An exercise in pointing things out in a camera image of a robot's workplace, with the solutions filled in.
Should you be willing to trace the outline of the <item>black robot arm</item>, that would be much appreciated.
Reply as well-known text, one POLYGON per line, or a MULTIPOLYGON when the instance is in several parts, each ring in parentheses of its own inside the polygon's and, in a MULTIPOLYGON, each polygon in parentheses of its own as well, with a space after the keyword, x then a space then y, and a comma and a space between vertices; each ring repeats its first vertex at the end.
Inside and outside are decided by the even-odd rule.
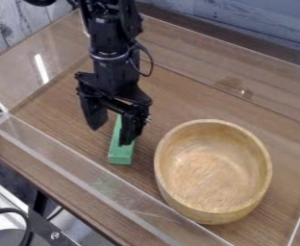
POLYGON ((147 47, 139 42, 143 17, 135 0, 79 0, 83 24, 90 35, 88 54, 94 71, 78 72, 78 94, 91 129, 108 121, 108 112, 122 115, 119 143, 128 145, 148 124, 151 97, 139 87, 146 75, 140 54, 147 47))

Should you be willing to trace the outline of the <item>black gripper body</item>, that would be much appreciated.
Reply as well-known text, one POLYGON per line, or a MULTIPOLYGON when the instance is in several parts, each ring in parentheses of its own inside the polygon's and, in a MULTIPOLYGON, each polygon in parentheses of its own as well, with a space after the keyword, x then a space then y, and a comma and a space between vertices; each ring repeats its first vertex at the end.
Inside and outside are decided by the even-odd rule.
POLYGON ((91 55, 94 71, 79 71, 75 78, 79 90, 106 96, 102 100, 108 111, 124 115, 131 111, 147 111, 152 104, 151 97, 139 86, 140 77, 148 77, 140 70, 140 55, 100 57, 91 55))

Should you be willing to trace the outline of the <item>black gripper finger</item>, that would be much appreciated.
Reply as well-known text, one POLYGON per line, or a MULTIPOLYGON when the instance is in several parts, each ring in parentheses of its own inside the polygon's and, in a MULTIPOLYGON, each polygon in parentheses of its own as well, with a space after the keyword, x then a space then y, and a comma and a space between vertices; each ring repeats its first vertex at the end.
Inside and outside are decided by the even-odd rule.
POLYGON ((102 104, 106 96, 82 90, 79 90, 79 96, 86 122, 88 127, 98 131, 108 121, 108 109, 102 104))
POLYGON ((119 145, 131 145, 142 135, 148 124, 150 113, 147 111, 131 111, 122 116, 122 127, 119 131, 119 145))

